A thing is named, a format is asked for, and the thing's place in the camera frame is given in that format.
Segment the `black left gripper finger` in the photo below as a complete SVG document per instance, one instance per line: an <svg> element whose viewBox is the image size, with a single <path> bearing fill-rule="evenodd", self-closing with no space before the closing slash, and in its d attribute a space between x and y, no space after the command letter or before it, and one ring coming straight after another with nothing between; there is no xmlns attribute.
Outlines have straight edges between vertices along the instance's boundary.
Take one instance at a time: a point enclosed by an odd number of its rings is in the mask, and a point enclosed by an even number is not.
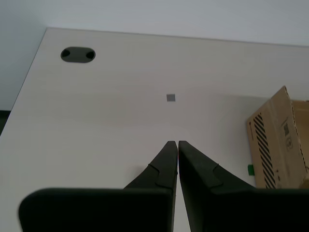
<svg viewBox="0 0 309 232"><path fill-rule="evenodd" d="M179 141L179 171L193 232L306 232L307 189L255 188Z"/></svg>
<svg viewBox="0 0 309 232"><path fill-rule="evenodd" d="M22 200L24 232L170 232L174 226L178 148L167 142L123 189L45 188Z"/></svg>

